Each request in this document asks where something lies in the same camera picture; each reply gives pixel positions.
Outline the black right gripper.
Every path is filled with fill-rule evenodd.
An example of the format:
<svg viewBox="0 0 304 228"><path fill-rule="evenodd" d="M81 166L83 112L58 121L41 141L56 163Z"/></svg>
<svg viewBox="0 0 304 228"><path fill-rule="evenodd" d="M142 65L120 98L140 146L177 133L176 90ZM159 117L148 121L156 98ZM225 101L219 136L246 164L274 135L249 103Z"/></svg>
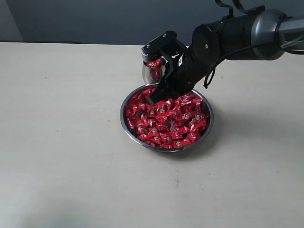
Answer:
<svg viewBox="0 0 304 228"><path fill-rule="evenodd" d="M181 63L174 60L154 91L148 96L149 104L168 98L178 97L189 92L220 59L217 46L190 46L180 57Z"/></svg>

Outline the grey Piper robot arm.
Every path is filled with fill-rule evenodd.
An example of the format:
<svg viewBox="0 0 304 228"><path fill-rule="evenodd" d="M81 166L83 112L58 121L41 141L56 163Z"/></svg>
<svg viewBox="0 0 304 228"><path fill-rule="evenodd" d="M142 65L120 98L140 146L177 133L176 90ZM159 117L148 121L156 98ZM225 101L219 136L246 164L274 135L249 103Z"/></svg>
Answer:
<svg viewBox="0 0 304 228"><path fill-rule="evenodd" d="M188 47L177 40L176 32L166 31L142 48L144 61L166 60L165 71L148 102L184 95L199 81L208 87L224 60L272 61L284 53L303 52L303 17L289 17L275 9L253 10L202 24L194 29Z"/></svg>

